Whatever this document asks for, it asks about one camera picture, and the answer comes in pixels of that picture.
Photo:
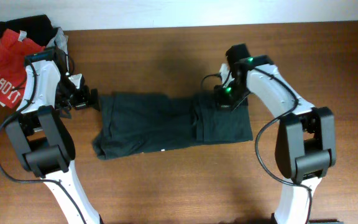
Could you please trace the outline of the dark green Nike t-shirt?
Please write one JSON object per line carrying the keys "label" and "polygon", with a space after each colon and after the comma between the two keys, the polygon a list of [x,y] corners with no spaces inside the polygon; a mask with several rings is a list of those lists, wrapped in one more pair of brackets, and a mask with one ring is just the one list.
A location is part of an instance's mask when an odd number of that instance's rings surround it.
{"label": "dark green Nike t-shirt", "polygon": [[208,93],[184,98],[116,93],[99,102],[102,129],[92,147],[101,160],[253,139],[246,102],[224,110]]}

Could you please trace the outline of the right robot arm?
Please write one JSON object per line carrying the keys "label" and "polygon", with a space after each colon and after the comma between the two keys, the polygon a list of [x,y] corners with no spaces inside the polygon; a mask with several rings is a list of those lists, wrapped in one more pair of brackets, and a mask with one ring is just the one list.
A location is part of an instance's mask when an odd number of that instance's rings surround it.
{"label": "right robot arm", "polygon": [[[299,95],[268,55],[253,56],[246,44],[237,44],[225,56],[227,62],[219,72],[223,80],[214,89],[218,107],[235,110],[253,94],[273,116],[254,141],[259,164],[282,184],[271,223],[309,223],[314,192],[336,163],[333,112],[328,107],[317,108]],[[259,151],[262,134],[275,123],[278,124],[275,162],[280,177],[267,168]]]}

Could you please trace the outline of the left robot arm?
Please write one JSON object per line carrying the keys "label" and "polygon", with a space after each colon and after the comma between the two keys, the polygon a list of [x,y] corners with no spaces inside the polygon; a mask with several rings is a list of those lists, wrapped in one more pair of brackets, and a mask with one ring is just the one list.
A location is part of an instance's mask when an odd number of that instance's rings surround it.
{"label": "left robot arm", "polygon": [[24,58],[27,83],[17,111],[2,124],[20,162],[55,197],[68,223],[102,223],[76,173],[76,149],[62,119],[70,110],[99,109],[98,92],[73,73],[70,56],[57,47]]}

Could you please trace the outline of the red printed t-shirt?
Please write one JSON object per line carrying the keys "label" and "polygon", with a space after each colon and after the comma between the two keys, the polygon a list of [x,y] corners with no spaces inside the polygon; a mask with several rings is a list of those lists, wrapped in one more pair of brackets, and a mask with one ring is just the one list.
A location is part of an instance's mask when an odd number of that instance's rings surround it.
{"label": "red printed t-shirt", "polygon": [[9,108],[20,103],[24,94],[27,78],[24,57],[45,48],[30,38],[19,37],[19,33],[8,29],[0,38],[0,104]]}

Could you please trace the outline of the black folded garment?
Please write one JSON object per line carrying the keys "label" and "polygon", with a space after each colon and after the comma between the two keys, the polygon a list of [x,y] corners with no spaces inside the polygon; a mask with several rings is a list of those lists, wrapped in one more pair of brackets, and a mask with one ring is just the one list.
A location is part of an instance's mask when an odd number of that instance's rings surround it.
{"label": "black folded garment", "polygon": [[46,46],[58,32],[58,28],[52,26],[50,19],[45,14],[6,22],[0,21],[0,38],[7,29],[17,33],[21,30],[27,32],[27,37],[41,46]]}

